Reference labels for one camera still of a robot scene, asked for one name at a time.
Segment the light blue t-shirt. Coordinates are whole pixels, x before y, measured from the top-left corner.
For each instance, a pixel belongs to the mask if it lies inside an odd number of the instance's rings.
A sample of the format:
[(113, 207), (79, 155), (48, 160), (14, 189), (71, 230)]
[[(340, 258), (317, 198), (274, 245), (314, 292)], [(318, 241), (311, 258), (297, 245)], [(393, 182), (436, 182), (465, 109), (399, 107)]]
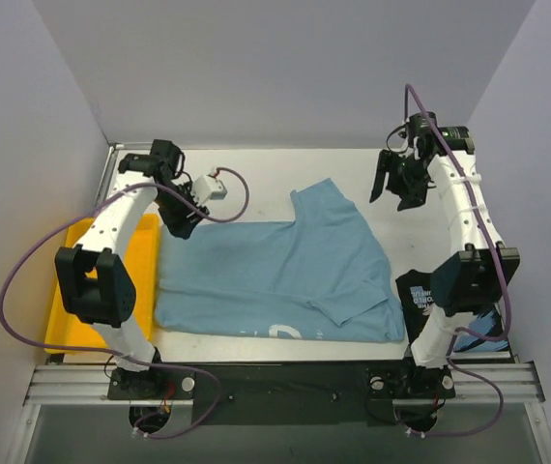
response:
[(155, 307), (166, 330), (400, 342), (391, 265), (355, 204), (326, 179), (290, 194), (292, 221), (198, 226), (165, 237)]

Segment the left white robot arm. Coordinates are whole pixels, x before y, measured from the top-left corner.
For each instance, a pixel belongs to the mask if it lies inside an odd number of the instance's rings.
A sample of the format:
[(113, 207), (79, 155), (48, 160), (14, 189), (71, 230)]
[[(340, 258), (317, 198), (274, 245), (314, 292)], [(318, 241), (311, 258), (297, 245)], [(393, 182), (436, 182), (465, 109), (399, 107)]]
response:
[(209, 213), (191, 196), (191, 182), (176, 187), (183, 151), (156, 139), (147, 155), (125, 156), (115, 190), (121, 195), (101, 208), (91, 228), (72, 247), (61, 247), (54, 262), (64, 309), (91, 326), (132, 372), (130, 386), (144, 398), (164, 389), (165, 375), (154, 366), (159, 352), (140, 329), (133, 311), (136, 288), (123, 258), (131, 236), (151, 203), (156, 203), (172, 236), (187, 239)]

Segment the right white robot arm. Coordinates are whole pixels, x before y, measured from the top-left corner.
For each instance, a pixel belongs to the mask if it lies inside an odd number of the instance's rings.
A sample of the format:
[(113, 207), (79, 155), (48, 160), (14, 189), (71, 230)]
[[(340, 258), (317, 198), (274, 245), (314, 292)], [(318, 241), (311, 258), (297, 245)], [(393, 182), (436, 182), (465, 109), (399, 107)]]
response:
[(446, 365), (458, 336), (469, 333), (477, 317), (508, 302), (505, 292), (520, 254), (506, 246), (490, 217), (467, 128), (440, 128), (434, 113), (419, 112), (395, 133), (405, 144), (380, 151), (369, 199), (388, 191), (405, 211), (424, 205), (428, 191), (436, 189), (449, 231), (449, 258), (430, 276), (430, 314), (411, 343), (414, 362), (397, 372), (401, 390), (420, 395), (432, 384), (429, 368)]

